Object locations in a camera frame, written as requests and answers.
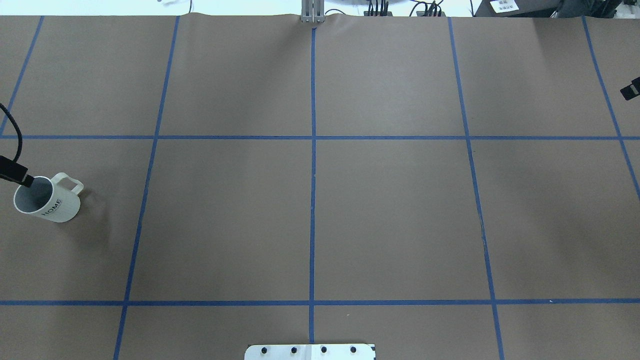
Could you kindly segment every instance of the black cable plug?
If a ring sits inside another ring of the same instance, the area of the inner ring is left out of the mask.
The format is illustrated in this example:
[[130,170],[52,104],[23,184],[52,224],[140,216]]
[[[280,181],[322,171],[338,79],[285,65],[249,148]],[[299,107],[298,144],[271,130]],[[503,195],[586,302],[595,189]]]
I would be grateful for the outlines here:
[[29,188],[33,184],[33,176],[27,171],[26,167],[0,155],[0,178]]

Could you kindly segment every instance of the grid square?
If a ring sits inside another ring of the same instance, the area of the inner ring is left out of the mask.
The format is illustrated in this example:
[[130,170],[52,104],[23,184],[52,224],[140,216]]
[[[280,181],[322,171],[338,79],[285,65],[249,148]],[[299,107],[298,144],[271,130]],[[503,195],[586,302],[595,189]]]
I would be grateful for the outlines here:
[[[0,140],[13,154],[15,140]],[[26,140],[33,176],[66,172],[84,183],[80,212],[57,224],[13,208],[0,186],[1,300],[122,300],[151,140]]]
[[620,131],[625,136],[640,136],[640,98],[626,101],[620,94],[620,89],[629,86],[633,79],[640,76],[637,61],[628,60],[640,58],[640,43],[636,41],[640,35],[640,22],[633,19],[619,20],[613,22],[590,17],[587,18],[587,24],[593,52],[596,54]]
[[316,306],[316,343],[374,343],[378,359],[495,360],[491,306]]
[[617,141],[473,149],[496,297],[640,296],[640,202]]
[[174,21],[46,17],[12,111],[22,132],[152,135]]
[[305,28],[297,15],[181,17],[162,134],[311,135]]
[[111,359],[120,306],[0,306],[3,359]]
[[580,19],[453,28],[472,135],[616,135]]
[[464,135],[447,20],[332,16],[317,30],[319,135]]
[[307,300],[308,140],[161,140],[131,298]]
[[500,306],[509,360],[637,359],[640,304]]
[[467,146],[317,145],[316,299],[487,299]]
[[13,88],[29,51],[33,34],[38,27],[38,21],[38,17],[0,17],[0,38],[2,39],[0,102],[5,106],[9,106]]
[[130,307],[120,359],[243,359],[247,345],[308,343],[308,307]]

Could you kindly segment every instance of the mug handle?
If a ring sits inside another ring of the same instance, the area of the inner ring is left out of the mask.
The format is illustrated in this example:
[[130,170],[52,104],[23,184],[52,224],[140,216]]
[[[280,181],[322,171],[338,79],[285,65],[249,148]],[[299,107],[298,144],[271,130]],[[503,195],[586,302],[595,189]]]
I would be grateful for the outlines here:
[[81,183],[80,181],[74,179],[73,177],[70,177],[69,175],[66,175],[66,173],[64,173],[64,172],[58,172],[51,179],[51,183],[53,185],[57,185],[63,179],[69,179],[69,180],[73,181],[74,183],[76,183],[76,186],[73,189],[71,189],[71,192],[76,194],[76,195],[80,194],[80,192],[84,189],[84,184],[83,183]]

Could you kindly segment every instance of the metal bracket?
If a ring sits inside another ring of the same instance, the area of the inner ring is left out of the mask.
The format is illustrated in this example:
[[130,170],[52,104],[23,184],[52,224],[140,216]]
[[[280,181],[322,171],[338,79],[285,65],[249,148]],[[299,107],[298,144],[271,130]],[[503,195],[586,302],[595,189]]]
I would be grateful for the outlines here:
[[324,22],[324,0],[302,0],[302,22]]
[[373,344],[252,345],[244,360],[376,360]]

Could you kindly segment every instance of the black clip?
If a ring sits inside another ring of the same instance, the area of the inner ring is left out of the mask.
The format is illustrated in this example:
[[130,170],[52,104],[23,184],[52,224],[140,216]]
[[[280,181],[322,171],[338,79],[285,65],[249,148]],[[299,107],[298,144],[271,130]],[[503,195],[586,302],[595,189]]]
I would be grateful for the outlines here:
[[625,97],[625,100],[631,100],[640,95],[640,78],[633,79],[631,85],[623,87],[620,92]]

